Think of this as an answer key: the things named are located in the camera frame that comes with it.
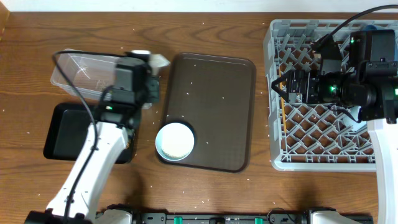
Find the white tissue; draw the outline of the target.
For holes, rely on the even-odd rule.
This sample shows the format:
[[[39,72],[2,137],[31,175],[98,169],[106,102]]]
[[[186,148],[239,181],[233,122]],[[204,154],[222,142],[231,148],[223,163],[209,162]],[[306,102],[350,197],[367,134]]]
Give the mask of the white tissue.
[[[150,54],[149,65],[152,69],[152,76],[157,76],[160,69],[170,65],[170,62],[161,54]]]

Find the light blue cup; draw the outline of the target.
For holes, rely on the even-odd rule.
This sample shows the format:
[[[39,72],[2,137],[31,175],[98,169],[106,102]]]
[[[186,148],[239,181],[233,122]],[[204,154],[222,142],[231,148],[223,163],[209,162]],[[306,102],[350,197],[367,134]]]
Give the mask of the light blue cup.
[[[351,130],[356,132],[366,127],[366,122],[362,121],[359,123],[359,110],[360,106],[354,106],[348,109],[349,115],[344,115],[342,117],[342,122],[346,127],[351,127]]]

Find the light blue rice bowl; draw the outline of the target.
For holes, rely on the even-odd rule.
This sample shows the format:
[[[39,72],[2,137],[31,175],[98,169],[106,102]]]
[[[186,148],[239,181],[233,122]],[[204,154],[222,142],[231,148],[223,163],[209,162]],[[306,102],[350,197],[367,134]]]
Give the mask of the light blue rice bowl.
[[[195,145],[193,131],[183,123],[169,123],[162,127],[155,138],[155,148],[166,161],[181,161]]]

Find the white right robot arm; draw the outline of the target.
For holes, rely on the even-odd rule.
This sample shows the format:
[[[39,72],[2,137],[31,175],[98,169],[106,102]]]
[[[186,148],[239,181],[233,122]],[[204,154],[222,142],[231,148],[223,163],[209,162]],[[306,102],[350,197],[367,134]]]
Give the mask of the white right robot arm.
[[[349,37],[349,65],[331,35],[314,42],[321,58],[319,70],[290,70],[271,84],[285,101],[297,94],[305,104],[327,103],[344,113],[359,107],[357,123],[366,122],[376,159],[379,223],[397,223],[397,55],[396,33],[391,29],[365,29]]]

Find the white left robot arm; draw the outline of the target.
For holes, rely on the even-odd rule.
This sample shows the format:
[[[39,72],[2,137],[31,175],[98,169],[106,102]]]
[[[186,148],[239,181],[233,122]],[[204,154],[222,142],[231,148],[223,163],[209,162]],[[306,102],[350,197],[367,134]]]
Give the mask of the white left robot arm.
[[[69,176],[44,212],[31,211],[26,223],[94,223],[100,195],[116,160],[132,143],[142,107],[159,101],[161,55],[135,51],[118,58],[114,83],[89,110],[85,143]]]

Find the grey dishwasher rack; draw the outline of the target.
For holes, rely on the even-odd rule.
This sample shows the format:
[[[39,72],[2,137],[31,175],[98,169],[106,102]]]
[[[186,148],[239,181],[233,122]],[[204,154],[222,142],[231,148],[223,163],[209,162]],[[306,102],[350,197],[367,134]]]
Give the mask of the grey dishwasher rack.
[[[282,124],[281,97],[271,83],[290,70],[319,70],[320,61],[314,56],[311,43],[330,34],[342,56],[341,71],[350,73],[349,37],[365,29],[391,29],[394,20],[282,20],[271,22],[263,41],[264,63],[269,89],[269,137],[271,162],[280,171],[373,172],[376,160],[367,125],[352,131],[342,122],[349,115],[327,103],[305,104],[298,94],[295,103],[285,101],[287,134]]]

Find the black waste bin tray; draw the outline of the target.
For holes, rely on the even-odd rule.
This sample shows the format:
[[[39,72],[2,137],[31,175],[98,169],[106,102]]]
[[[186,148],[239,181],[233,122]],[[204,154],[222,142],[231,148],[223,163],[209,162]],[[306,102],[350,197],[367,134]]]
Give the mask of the black waste bin tray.
[[[90,117],[83,105],[60,103],[54,108],[43,155],[47,159],[74,161],[86,139]]]

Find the wooden chopstick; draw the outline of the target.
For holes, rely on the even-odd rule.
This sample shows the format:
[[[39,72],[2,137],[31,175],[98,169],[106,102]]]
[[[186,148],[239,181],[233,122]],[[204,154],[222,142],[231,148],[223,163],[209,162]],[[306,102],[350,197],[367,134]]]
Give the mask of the wooden chopstick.
[[[281,76],[282,76],[282,72],[281,72],[280,67],[278,68],[278,72],[279,72],[279,77],[281,77]],[[279,83],[279,88],[280,88],[280,89],[282,89],[282,87],[283,87],[282,82],[283,82],[283,81],[281,81],[281,82]],[[286,134],[287,134],[287,127],[286,127],[286,118],[285,118],[285,100],[283,99],[283,97],[281,97],[280,103],[281,103],[281,108],[282,108],[282,124],[283,124],[283,131],[284,131],[284,135],[286,136]]]

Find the clear plastic container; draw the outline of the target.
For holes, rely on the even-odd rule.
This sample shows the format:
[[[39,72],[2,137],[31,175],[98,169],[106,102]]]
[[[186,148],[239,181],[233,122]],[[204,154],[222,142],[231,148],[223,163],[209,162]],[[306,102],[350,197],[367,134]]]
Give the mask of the clear plastic container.
[[[116,62],[124,54],[107,54],[65,49],[53,55],[55,68],[51,84],[84,99],[111,101]]]

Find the brown serving tray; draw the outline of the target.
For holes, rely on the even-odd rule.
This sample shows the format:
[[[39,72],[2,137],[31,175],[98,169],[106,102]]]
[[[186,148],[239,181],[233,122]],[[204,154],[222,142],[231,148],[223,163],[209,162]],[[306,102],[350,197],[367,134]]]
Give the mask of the brown serving tray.
[[[249,164],[256,67],[248,59],[195,53],[175,56],[161,125],[182,123],[192,152],[168,165],[239,173]]]

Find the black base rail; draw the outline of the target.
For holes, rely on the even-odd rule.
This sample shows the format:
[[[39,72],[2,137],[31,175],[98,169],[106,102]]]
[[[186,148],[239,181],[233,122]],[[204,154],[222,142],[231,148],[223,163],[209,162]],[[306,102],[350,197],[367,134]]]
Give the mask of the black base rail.
[[[334,208],[315,207],[303,212],[288,212],[273,208],[262,215],[198,214],[198,213],[142,213],[122,204],[110,205],[98,213],[94,223],[126,224],[285,224],[285,223],[373,223],[368,215],[342,215]]]

